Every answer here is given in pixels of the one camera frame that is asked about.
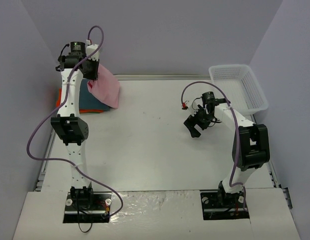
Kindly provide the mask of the pink t-shirt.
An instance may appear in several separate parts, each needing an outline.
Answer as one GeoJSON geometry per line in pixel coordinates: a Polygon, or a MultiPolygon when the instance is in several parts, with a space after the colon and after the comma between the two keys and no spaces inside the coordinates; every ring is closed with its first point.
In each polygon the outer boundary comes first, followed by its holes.
{"type": "Polygon", "coordinates": [[[99,64],[97,80],[89,80],[87,88],[101,103],[113,109],[119,108],[120,82],[103,65],[99,64]]]}

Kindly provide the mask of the folded teal blue t-shirt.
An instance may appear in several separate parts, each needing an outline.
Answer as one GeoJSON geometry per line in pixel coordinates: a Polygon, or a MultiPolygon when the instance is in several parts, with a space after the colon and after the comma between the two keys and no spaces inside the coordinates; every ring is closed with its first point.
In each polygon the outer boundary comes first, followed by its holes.
{"type": "Polygon", "coordinates": [[[81,81],[79,92],[79,112],[81,114],[108,112],[110,107],[100,102],[89,92],[87,83],[87,79],[81,81]]]}

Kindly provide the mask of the white foam front board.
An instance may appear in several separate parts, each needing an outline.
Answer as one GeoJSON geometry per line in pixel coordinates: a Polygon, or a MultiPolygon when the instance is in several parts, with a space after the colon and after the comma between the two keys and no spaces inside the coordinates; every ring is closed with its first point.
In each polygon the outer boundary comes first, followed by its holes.
{"type": "Polygon", "coordinates": [[[203,220],[200,193],[123,192],[109,223],[63,223],[63,192],[30,192],[15,230],[16,240],[297,240],[299,234],[278,188],[249,189],[249,219],[203,220]]]}

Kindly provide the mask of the aluminium back table rail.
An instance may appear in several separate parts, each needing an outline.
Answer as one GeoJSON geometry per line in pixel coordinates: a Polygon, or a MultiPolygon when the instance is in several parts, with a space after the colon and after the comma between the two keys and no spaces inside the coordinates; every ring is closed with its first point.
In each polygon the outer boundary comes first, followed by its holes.
{"type": "Polygon", "coordinates": [[[211,80],[210,75],[202,74],[171,74],[171,73],[155,73],[155,74],[114,74],[119,81],[162,81],[162,80],[182,80],[182,81],[201,81],[211,80]]]}

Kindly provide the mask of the white plastic basket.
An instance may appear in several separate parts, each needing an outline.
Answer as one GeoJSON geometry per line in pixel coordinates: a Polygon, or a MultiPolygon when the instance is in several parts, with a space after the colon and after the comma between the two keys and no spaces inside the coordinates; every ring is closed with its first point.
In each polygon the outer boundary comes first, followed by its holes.
{"type": "Polygon", "coordinates": [[[208,71],[211,83],[225,93],[232,107],[242,115],[254,115],[268,109],[265,94],[248,65],[215,65],[208,71]]]}

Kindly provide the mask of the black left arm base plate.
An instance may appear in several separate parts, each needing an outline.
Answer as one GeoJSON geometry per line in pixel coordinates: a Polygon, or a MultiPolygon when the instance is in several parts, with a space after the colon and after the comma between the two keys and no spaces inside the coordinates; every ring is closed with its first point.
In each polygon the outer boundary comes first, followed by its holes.
{"type": "Polygon", "coordinates": [[[65,201],[63,223],[108,223],[110,221],[110,210],[112,195],[110,192],[96,192],[92,202],[84,203],[69,192],[65,201]]]}

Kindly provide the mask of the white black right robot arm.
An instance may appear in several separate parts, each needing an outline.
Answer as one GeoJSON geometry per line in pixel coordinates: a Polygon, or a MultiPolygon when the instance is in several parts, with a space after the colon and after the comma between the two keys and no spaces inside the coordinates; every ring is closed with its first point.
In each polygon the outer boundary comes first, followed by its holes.
{"type": "Polygon", "coordinates": [[[212,91],[202,94],[202,104],[198,105],[184,121],[192,138],[201,133],[195,128],[207,129],[211,123],[219,122],[234,133],[232,159],[233,167],[227,177],[219,183],[217,202],[224,207],[244,195],[244,186],[257,169],[270,160],[268,129],[264,124],[256,124],[230,106],[226,98],[215,98],[212,91]]]}

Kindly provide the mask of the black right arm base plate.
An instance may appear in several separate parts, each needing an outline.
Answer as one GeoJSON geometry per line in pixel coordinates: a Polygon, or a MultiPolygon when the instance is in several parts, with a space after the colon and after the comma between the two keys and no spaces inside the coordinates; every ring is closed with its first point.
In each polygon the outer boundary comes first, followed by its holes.
{"type": "Polygon", "coordinates": [[[244,208],[243,193],[226,194],[225,201],[219,198],[217,190],[200,191],[202,217],[204,221],[249,219],[244,208]]]}

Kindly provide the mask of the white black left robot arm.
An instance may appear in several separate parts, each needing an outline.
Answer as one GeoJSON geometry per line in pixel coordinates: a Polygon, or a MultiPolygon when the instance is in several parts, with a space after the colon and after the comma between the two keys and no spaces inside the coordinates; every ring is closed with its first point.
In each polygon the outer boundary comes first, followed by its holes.
{"type": "Polygon", "coordinates": [[[89,136],[88,124],[80,116],[80,89],[84,77],[97,79],[99,53],[91,40],[70,43],[68,55],[60,55],[61,103],[57,115],[50,123],[65,144],[71,162],[71,187],[69,198],[80,210],[88,210],[96,203],[92,182],[87,173],[85,143],[89,136]]]}

